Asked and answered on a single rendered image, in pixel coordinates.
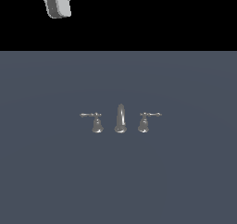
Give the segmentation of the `grey metal faucet spout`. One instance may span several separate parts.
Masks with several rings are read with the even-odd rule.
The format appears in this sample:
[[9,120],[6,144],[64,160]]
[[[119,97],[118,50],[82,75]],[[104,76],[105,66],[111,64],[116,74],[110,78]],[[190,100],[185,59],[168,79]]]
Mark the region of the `grey metal faucet spout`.
[[115,132],[124,133],[126,130],[125,108],[123,104],[120,104],[118,106],[117,125],[115,127]]

